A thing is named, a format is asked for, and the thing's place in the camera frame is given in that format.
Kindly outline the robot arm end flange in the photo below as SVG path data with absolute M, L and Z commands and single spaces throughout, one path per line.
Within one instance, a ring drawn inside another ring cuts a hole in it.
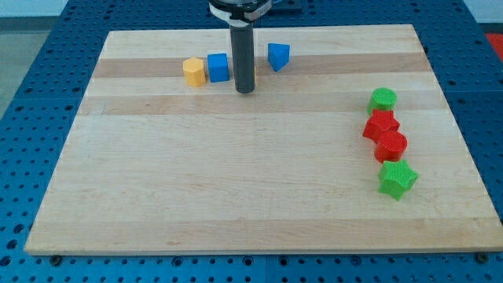
M 265 15 L 273 0 L 209 0 L 211 13 L 229 26 L 243 28 Z

